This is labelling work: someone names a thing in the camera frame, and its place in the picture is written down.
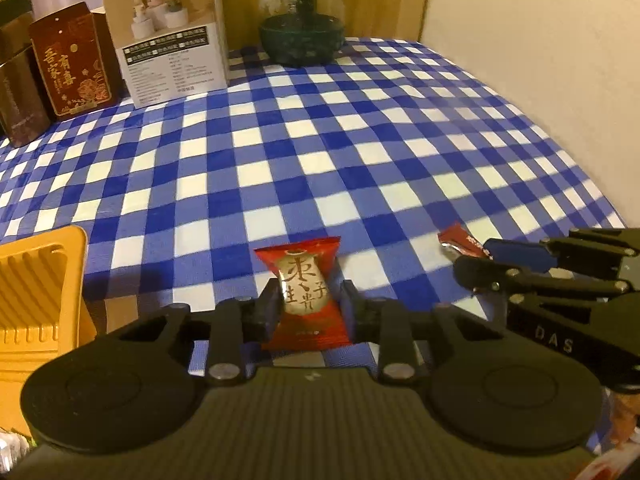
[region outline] blue and white tablecloth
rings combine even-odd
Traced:
[[[102,330],[172,301],[208,310],[253,296],[270,277],[255,248],[327,235],[342,237],[336,283],[482,316],[437,231],[461,221],[480,241],[539,240],[622,226],[542,129],[421,44],[349,40],[336,63],[297,70],[257,50],[230,62],[227,91],[138,110],[126,100],[1,146],[2,241],[82,226],[84,296]],[[274,361],[375,358],[359,345]],[[203,364],[199,346],[192,368]]]

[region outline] transparent plastic container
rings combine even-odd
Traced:
[[[344,43],[343,0],[260,0],[260,40],[287,66],[327,64]]]
[[[0,428],[30,434],[20,391],[44,363],[95,338],[82,299],[86,233],[78,226],[0,246]]]

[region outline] metal screw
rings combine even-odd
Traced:
[[[229,381],[240,375],[240,368],[233,363],[218,363],[209,368],[209,375],[219,381]]]
[[[415,375],[415,369],[407,363],[391,363],[382,368],[382,373],[391,379],[407,380]]]
[[[514,294],[509,298],[510,303],[514,303],[516,305],[521,304],[524,301],[524,296],[522,294]]]
[[[620,292],[626,292],[627,289],[629,288],[629,284],[627,282],[616,282],[614,284],[614,286],[616,287],[617,290],[619,290]]]

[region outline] red candy wrapper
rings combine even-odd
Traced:
[[[438,241],[446,248],[456,251],[464,256],[475,256],[476,258],[490,258],[491,255],[482,244],[467,233],[462,225],[455,223],[438,233]]]
[[[340,309],[325,277],[334,266],[339,237],[256,249],[280,280],[284,310],[267,350],[318,351],[348,345]]]

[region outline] orange dish rack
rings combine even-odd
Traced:
[[[85,255],[78,226],[0,246],[0,428],[29,434],[20,410],[24,381],[95,338],[82,299]]]

